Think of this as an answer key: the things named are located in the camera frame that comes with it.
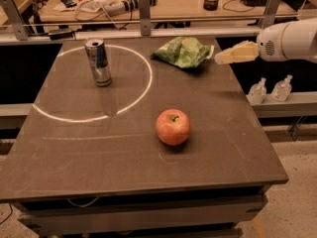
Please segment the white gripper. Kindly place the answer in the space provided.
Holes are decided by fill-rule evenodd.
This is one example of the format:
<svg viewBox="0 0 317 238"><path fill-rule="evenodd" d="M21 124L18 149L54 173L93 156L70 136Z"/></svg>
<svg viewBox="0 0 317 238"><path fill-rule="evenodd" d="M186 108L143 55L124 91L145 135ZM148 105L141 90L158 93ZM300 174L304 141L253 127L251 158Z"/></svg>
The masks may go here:
<svg viewBox="0 0 317 238"><path fill-rule="evenodd" d="M283 28L273 25L262 29L257 36L257 42L242 41L231 47L232 52L221 52L214 57L217 64L240 63L255 60L258 55L236 55L234 52L257 53L265 61L284 61L281 47Z"/></svg>

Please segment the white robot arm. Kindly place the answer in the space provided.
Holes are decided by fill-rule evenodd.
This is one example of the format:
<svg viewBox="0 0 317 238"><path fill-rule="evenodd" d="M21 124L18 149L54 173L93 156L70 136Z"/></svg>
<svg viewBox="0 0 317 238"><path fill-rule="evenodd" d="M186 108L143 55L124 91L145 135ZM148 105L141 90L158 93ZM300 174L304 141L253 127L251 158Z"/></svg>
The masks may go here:
<svg viewBox="0 0 317 238"><path fill-rule="evenodd" d="M308 60L317 62L317 19L275 24L260 31L254 42L243 41L220 53L217 64L253 61Z"/></svg>

